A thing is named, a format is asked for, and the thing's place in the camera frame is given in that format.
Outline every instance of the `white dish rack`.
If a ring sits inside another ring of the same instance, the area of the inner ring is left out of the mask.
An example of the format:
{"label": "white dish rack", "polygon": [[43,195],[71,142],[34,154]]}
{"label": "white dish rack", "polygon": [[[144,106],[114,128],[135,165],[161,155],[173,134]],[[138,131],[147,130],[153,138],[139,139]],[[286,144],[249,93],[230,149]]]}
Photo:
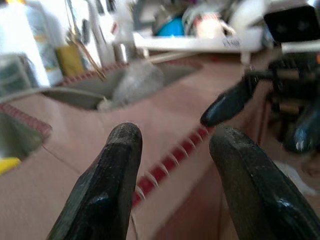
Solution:
{"label": "white dish rack", "polygon": [[143,50],[198,53],[239,53],[243,64],[250,63],[251,53],[263,48],[262,27],[251,27],[234,36],[196,38],[192,36],[161,37],[149,32],[134,33],[135,46]]}

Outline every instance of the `sink basin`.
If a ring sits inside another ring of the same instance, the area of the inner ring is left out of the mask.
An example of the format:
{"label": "sink basin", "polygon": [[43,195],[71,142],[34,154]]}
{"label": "sink basin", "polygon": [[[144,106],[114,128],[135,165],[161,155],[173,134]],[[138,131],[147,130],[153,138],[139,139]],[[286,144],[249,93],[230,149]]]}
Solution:
{"label": "sink basin", "polygon": [[28,125],[0,112],[0,160],[25,159],[43,142],[44,136]]}
{"label": "sink basin", "polygon": [[[172,84],[179,79],[194,73],[197,68],[189,65],[177,65],[177,64],[157,64],[164,74],[164,86]],[[74,90],[86,91],[88,93],[96,94],[82,94],[78,92],[58,92],[47,91],[43,94],[47,97],[53,98],[57,101],[81,108],[86,110],[96,110],[98,103],[105,97],[108,100],[112,99],[113,92],[120,83],[121,79],[125,75],[126,69],[119,69],[110,71],[106,74],[107,81],[102,82],[98,77],[93,77],[89,80],[84,80],[76,83],[71,83],[65,88]]]}

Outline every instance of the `blue bowl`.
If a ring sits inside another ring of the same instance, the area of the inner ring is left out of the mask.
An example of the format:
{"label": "blue bowl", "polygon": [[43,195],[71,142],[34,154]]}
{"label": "blue bowl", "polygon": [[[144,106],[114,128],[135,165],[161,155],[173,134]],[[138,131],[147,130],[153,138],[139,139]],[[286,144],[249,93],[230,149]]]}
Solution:
{"label": "blue bowl", "polygon": [[160,31],[157,33],[157,36],[162,37],[176,37],[184,36],[184,26],[182,24],[182,18],[176,17],[172,21],[164,25]]}

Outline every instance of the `kitchen counter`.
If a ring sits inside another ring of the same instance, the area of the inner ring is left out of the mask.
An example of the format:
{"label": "kitchen counter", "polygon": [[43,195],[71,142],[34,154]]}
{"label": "kitchen counter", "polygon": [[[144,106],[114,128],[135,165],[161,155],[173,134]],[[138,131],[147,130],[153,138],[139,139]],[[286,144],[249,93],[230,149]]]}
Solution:
{"label": "kitchen counter", "polygon": [[[254,65],[264,68],[273,56],[274,52],[258,54],[253,58]],[[193,60],[202,62],[202,69],[149,98],[108,113],[82,110],[41,94],[10,102],[13,107],[49,124],[52,131],[43,145],[17,169],[0,176],[0,239],[45,239],[77,178],[96,158],[109,133],[119,123],[132,122],[140,128],[143,150],[138,180],[146,176],[177,143],[199,126],[200,116],[206,108],[222,91],[239,81],[244,72],[236,55],[215,58],[206,55]],[[261,111],[269,88],[268,84],[260,84],[255,101],[229,123],[248,129],[246,124]],[[139,239],[153,236],[212,167],[208,142],[205,138],[202,140],[189,159],[133,209]],[[163,204],[164,199],[174,201]],[[130,223],[127,238],[135,237]]]}

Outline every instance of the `sink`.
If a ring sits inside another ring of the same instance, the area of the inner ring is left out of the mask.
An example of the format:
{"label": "sink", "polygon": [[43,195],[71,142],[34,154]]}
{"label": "sink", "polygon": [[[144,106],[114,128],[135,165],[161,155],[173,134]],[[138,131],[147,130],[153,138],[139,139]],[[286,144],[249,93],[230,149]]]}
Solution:
{"label": "sink", "polygon": [[0,112],[0,160],[8,157],[23,160],[40,147],[44,138],[37,130]]}
{"label": "sink", "polygon": [[[157,64],[164,74],[164,86],[168,86],[179,79],[190,75],[198,70],[198,68],[190,65],[178,64]],[[88,93],[96,94],[81,94],[80,92],[58,92],[47,91],[43,94],[47,97],[53,98],[57,101],[81,108],[86,110],[97,110],[98,103],[103,100],[103,97],[111,100],[113,92],[125,75],[126,69],[114,70],[106,73],[106,82],[102,82],[98,77],[93,77],[89,80],[84,80],[76,83],[71,83],[65,88],[74,90],[82,90]]]}

